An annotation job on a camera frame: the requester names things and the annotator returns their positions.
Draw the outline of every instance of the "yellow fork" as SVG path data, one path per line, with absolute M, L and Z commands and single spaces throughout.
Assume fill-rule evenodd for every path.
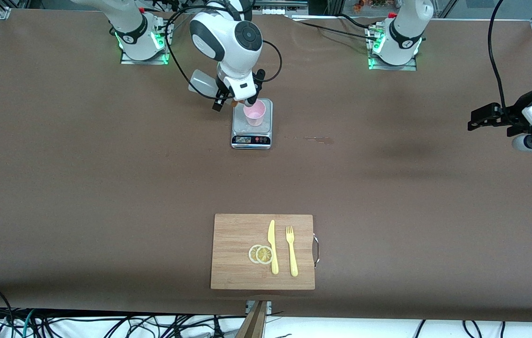
M 289 242 L 289 257 L 291 263 L 291 276 L 297 277 L 300 274 L 297 271 L 297 261 L 295 259 L 295 250 L 293 248 L 293 242 L 295 241 L 295 235 L 293 234 L 293 227 L 287 227 L 287 242 Z

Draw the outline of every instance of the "water stain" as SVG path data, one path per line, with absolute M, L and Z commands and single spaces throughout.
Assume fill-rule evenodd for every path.
M 324 143 L 324 144 L 334 144 L 335 142 L 330 137 L 304 137 L 304 140 L 306 141 L 315 141 L 318 143 Z

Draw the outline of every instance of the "citrus slice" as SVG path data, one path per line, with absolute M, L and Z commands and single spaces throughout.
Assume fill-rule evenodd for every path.
M 256 244 L 255 246 L 252 246 L 251 249 L 249 249 L 249 259 L 255 263 L 259 264 L 260 262 L 257 260 L 257 250 L 261 248 L 262 246 L 260 244 Z
M 270 246 L 261 246 L 257 249 L 255 255 L 257 255 L 257 261 L 261 264 L 270 264 L 272 261 L 272 248 Z

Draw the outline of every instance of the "digital kitchen scale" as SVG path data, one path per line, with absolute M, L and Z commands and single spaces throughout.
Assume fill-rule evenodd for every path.
M 259 99 L 266 106 L 264 120 L 259 126 L 251 126 L 243 113 L 244 105 L 238 104 L 232 113 L 232 138 L 235 149 L 270 149 L 272 147 L 272 101 Z

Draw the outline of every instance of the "wooden cutting board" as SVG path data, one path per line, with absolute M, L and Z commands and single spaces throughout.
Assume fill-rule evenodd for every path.
M 249 249 L 270 246 L 268 227 L 274 220 L 278 274 L 270 264 L 253 263 Z M 299 274 L 291 276 L 286 228 L 293 226 L 294 250 Z M 212 250 L 212 289 L 313 290 L 315 284 L 312 215 L 216 214 Z

